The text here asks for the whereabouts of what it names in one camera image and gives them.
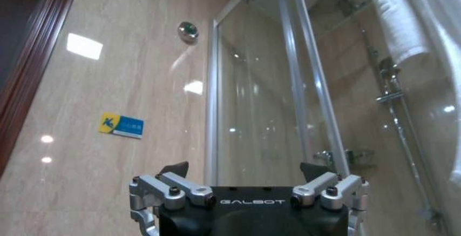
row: marble wall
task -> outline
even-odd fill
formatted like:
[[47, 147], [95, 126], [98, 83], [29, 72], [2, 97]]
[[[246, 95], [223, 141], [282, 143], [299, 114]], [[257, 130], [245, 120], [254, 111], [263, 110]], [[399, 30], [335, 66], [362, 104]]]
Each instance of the marble wall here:
[[[207, 31], [227, 1], [73, 1], [0, 180], [1, 235], [139, 235], [130, 178], [187, 160], [202, 182]], [[66, 50], [69, 33], [102, 44], [97, 60]], [[142, 139], [98, 133], [102, 112], [142, 119]]]
[[[313, 16], [313, 21], [321, 21], [321, 17]], [[359, 12], [355, 19], [345, 21], [329, 32], [317, 30], [317, 33], [321, 33], [317, 45], [343, 147], [349, 150], [374, 151], [375, 166], [351, 169], [371, 185], [366, 229], [371, 236], [438, 235], [422, 217], [423, 203], [387, 106], [375, 102], [379, 87], [358, 22], [366, 29], [370, 43], [378, 51], [378, 59], [371, 63], [377, 64], [389, 53], [373, 6]], [[422, 152], [429, 159], [426, 173], [409, 126], [403, 124], [406, 137], [422, 183], [429, 186], [429, 179], [435, 182], [435, 194], [429, 194], [430, 202], [435, 209], [446, 211], [445, 218], [453, 229], [451, 235], [457, 235], [459, 230], [454, 219], [458, 216], [459, 203], [454, 197], [454, 187], [447, 182], [455, 154], [457, 125], [455, 113], [443, 112], [446, 106], [454, 105], [453, 89], [445, 68], [435, 59], [426, 57], [411, 64], [415, 65], [401, 66], [399, 79]], [[403, 119], [399, 103], [395, 103], [395, 109]]]

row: shower enclosure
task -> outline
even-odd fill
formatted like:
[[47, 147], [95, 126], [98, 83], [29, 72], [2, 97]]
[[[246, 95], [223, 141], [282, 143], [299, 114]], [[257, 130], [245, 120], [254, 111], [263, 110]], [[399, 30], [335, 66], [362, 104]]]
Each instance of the shower enclosure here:
[[455, 121], [417, 115], [453, 114], [449, 73], [394, 66], [370, 0], [230, 0], [210, 28], [206, 183], [293, 186], [326, 165], [370, 182], [362, 235], [458, 235]]

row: metal bracket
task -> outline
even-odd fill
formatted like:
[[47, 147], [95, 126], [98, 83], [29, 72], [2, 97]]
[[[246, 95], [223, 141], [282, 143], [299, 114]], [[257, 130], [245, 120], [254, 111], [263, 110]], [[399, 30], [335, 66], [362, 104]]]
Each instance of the metal bracket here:
[[215, 203], [215, 197], [209, 186], [202, 186], [186, 180], [173, 172], [166, 172], [159, 175], [159, 180], [170, 186], [177, 186], [189, 198], [193, 205], [211, 207]]
[[301, 207], [313, 205], [315, 197], [329, 187], [338, 182], [338, 175], [326, 172], [307, 184], [293, 187], [291, 205]]
[[333, 188], [321, 193], [321, 205], [338, 210], [342, 205], [350, 208], [347, 236], [357, 235], [358, 226], [366, 213], [369, 184], [363, 178], [349, 175]]
[[129, 184], [129, 206], [137, 211], [155, 206], [161, 202], [167, 210], [183, 207], [185, 193], [181, 190], [170, 192], [170, 186], [149, 175], [133, 179]]
[[145, 208], [138, 211], [130, 210], [130, 218], [137, 221], [142, 236], [158, 236], [158, 228], [155, 227], [151, 212]]

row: yellow label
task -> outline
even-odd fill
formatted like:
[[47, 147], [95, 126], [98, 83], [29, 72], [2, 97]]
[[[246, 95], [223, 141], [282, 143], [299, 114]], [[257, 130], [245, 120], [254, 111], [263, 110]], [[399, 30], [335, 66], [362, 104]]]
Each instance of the yellow label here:
[[103, 113], [99, 122], [99, 132], [110, 133], [119, 123], [119, 115]]

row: screw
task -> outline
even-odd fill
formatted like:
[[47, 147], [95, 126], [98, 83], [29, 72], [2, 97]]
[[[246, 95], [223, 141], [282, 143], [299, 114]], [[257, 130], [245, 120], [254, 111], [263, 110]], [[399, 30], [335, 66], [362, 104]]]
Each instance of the screw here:
[[215, 197], [213, 195], [209, 195], [205, 199], [205, 207], [211, 208], [215, 204]]
[[181, 193], [181, 190], [177, 186], [171, 186], [169, 189], [169, 194], [170, 195], [178, 195]]
[[335, 186], [329, 186], [326, 188], [326, 194], [335, 197], [338, 195], [338, 189]]
[[294, 209], [301, 208], [301, 199], [297, 195], [294, 195], [289, 198], [289, 203]]

